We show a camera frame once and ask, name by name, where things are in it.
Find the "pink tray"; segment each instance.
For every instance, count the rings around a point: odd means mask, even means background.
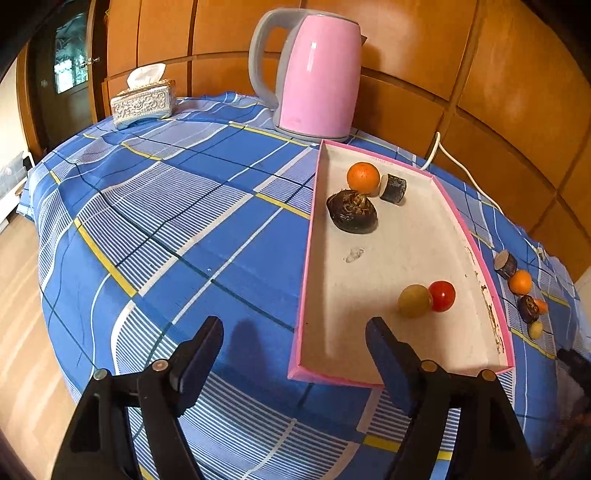
[[[346,189],[358,162],[406,179],[401,205],[373,198],[378,228],[352,235],[334,226],[326,199]],[[308,233],[300,312],[288,378],[374,387],[381,378],[365,345],[365,324],[384,318],[398,340],[421,359],[449,372],[497,373],[515,365],[511,334],[482,254],[460,213],[432,174],[388,157],[333,141],[320,145]],[[363,254],[347,263],[350,250]],[[396,303],[412,283],[452,282],[455,304],[444,313],[410,320]]]

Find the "blue plaid tablecloth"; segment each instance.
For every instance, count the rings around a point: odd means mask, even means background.
[[[383,478],[408,419],[386,391],[286,377],[297,317],[318,145],[271,129],[256,98],[180,99],[170,119],[117,131],[108,118],[30,173],[19,213],[39,235],[43,313],[67,385],[80,398],[97,368],[124,374],[168,358],[208,315],[225,342],[197,404],[180,419],[208,479]],[[407,164],[422,158],[353,130],[357,147]],[[580,391],[558,348],[589,358],[591,337],[566,269],[543,246],[436,166],[491,270],[516,368],[501,375],[535,458],[552,445]],[[544,297],[532,341],[492,268],[510,250]],[[142,473],[157,473],[138,410]],[[450,411],[433,478],[444,478],[459,418]]]

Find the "window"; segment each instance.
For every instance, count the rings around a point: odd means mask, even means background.
[[[57,93],[88,80],[86,68],[86,14],[72,18],[56,31],[54,72]]]

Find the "kettle base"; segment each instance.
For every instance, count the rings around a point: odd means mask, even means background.
[[[323,140],[332,140],[334,142],[344,142],[345,140],[347,140],[349,138],[349,134],[345,135],[344,137],[315,137],[314,135],[306,135],[306,134],[301,134],[298,132],[293,132],[291,130],[281,128],[278,125],[273,125],[273,127],[275,128],[275,130],[277,130],[279,133],[285,135],[286,137],[293,137],[293,138],[297,138],[298,140],[305,140],[307,142],[312,142],[312,143],[320,143]]]

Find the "silver tissue box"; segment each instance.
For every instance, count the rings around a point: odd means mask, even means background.
[[[146,118],[168,118],[173,114],[177,97],[174,80],[160,80],[136,89],[123,90],[111,99],[113,121],[118,130]]]

